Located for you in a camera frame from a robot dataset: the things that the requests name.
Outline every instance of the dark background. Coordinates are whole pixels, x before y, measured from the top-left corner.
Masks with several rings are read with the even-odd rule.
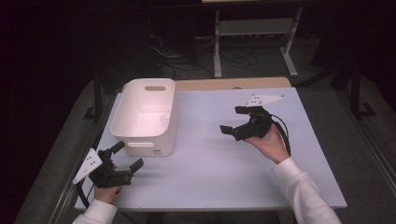
[[[95,1],[94,5],[105,7],[106,3]],[[160,35],[167,46],[191,54],[193,38],[214,31],[214,12],[208,10],[111,14],[87,13],[78,6],[74,1],[2,2],[2,223],[13,222],[70,109],[95,74],[106,93],[113,94],[133,78],[160,76],[157,56],[149,47],[150,35]],[[361,72],[396,110],[394,9],[385,1],[306,7],[297,35],[322,36],[314,65],[326,68],[354,54]],[[228,10],[221,16],[256,18],[262,14],[258,9]]]

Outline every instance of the table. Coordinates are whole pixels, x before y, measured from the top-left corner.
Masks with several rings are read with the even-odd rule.
[[[214,90],[216,85],[221,90]],[[260,85],[260,89],[233,90]],[[290,208],[271,174],[274,164],[256,148],[235,142],[219,130],[220,124],[236,126],[248,121],[248,117],[236,115],[233,108],[243,105],[252,93],[285,96],[285,100],[265,108],[288,125],[293,158],[312,175],[330,206],[346,207],[298,94],[283,77],[177,81],[179,116],[173,153],[164,158],[143,158],[145,165],[136,172],[132,186],[125,187],[114,204],[120,210],[140,212]],[[109,116],[99,149],[117,143],[109,133],[114,113]],[[120,170],[139,159],[123,150],[112,158]],[[86,179],[85,194],[91,186],[91,180]],[[80,200],[75,207],[84,209]]]

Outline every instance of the white desk leg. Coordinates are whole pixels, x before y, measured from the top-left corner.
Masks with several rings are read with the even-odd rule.
[[[221,64],[219,55],[219,11],[216,11],[216,24],[215,24],[215,56],[214,66],[215,66],[215,78],[221,78]]]
[[[294,36],[297,31],[298,23],[300,21],[300,16],[301,16],[302,12],[303,12],[303,7],[298,7],[296,10],[296,13],[294,15],[294,18],[293,18],[293,23],[290,26],[288,42],[286,42],[285,47],[280,48],[280,52],[282,53],[283,60],[285,61],[286,66],[289,69],[289,74],[292,77],[297,77],[298,73],[297,73],[296,68],[294,67],[294,63],[291,60],[289,52],[290,52],[291,44],[293,43]]]

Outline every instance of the white sleeve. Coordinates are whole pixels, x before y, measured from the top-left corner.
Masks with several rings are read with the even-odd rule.
[[[116,212],[114,205],[93,199],[87,211],[79,215],[73,224],[110,224]]]
[[[292,158],[282,161],[273,171],[298,223],[341,223],[311,176],[302,171]]]

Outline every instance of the storage container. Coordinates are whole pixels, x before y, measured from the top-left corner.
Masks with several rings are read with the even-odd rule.
[[[163,157],[172,153],[177,130],[175,81],[140,78],[126,85],[110,131],[130,156]]]

